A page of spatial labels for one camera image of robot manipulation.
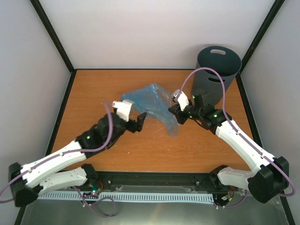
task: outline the robotic arm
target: robotic arm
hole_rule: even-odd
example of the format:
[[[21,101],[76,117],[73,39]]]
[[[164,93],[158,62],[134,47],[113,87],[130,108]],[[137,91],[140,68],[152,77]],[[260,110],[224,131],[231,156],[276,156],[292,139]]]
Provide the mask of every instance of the robotic arm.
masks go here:
[[[226,117],[222,110],[216,110],[214,105],[208,102],[208,92],[198,90],[198,93],[193,95],[193,103],[183,92],[180,95],[179,92],[180,90],[176,90],[173,93],[177,104],[169,108],[169,112],[176,116],[178,123],[184,124],[187,119],[195,120],[201,127],[210,130],[229,144],[251,169],[242,171],[226,165],[219,166],[210,173],[210,181],[215,189],[222,185],[232,185],[250,191],[255,199],[266,203],[288,187],[288,181],[266,160],[270,159],[288,176],[289,164],[285,158],[275,158],[262,149],[237,126],[230,115],[227,114]]]
[[[111,113],[113,122],[112,137],[105,148],[93,152],[86,151],[99,148],[107,140],[109,133],[109,119],[107,114],[98,121],[98,124],[93,125],[89,130],[83,132],[57,152],[33,163],[22,166],[14,163],[9,166],[9,181],[29,171],[10,185],[15,205],[21,207],[30,204],[38,196],[61,188],[93,185],[97,180],[97,173],[90,164],[84,164],[72,171],[58,171],[73,163],[90,158],[105,149],[111,148],[126,130],[132,133],[136,131],[140,132],[147,113],[144,112],[139,115],[137,121],[131,120],[129,114],[133,104],[129,100],[113,103],[114,112]]]

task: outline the translucent plastic bag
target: translucent plastic bag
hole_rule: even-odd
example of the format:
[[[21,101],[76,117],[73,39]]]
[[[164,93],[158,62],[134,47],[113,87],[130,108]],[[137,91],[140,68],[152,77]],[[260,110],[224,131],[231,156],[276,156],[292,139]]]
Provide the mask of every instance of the translucent plastic bag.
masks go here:
[[[165,124],[168,135],[178,134],[178,122],[168,111],[171,106],[171,95],[159,85],[153,83],[142,89],[126,93],[122,100],[129,99],[135,103],[135,109],[140,113],[147,112],[146,118],[159,119]]]

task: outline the white wall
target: white wall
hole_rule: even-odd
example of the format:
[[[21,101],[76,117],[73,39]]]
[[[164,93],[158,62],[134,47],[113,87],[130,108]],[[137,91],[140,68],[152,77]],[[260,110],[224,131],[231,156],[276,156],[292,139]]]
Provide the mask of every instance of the white wall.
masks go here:
[[[195,68],[208,45],[243,57],[274,0],[41,0],[75,68]]]
[[[285,1],[242,73],[264,148],[290,163],[298,192],[288,202],[296,224],[300,224],[299,12],[300,1]]]
[[[30,1],[0,2],[0,188],[8,166],[45,154],[69,72]],[[1,199],[11,197],[10,190]],[[0,204],[0,224],[19,209]]]

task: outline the trash bin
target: trash bin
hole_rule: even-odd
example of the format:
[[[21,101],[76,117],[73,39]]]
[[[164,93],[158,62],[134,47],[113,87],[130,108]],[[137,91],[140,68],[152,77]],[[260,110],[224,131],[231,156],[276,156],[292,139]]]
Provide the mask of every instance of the trash bin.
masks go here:
[[[240,57],[229,48],[221,46],[211,46],[204,48],[197,57],[196,68],[209,67],[216,70],[228,89],[231,82],[240,71],[242,62]],[[210,93],[209,102],[216,105],[222,98],[222,85],[219,78],[211,71],[200,70],[195,73],[192,96],[203,91]]]

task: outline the brown tabletop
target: brown tabletop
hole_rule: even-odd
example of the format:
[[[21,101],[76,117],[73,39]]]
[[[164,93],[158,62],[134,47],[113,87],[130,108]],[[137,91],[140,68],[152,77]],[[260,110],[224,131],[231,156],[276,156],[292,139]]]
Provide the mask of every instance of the brown tabletop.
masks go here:
[[[104,103],[120,100],[127,92],[157,83],[173,93],[190,70],[78,70],[67,101],[52,152],[74,140],[97,123],[106,112]],[[189,96],[192,78],[184,92]],[[234,80],[226,92],[226,110],[251,136],[250,127]],[[210,172],[219,165],[248,170],[242,158],[223,140],[188,120],[177,137],[167,134],[164,124],[146,119],[140,133],[125,134],[98,155],[73,164],[74,169],[91,163],[99,171]]]

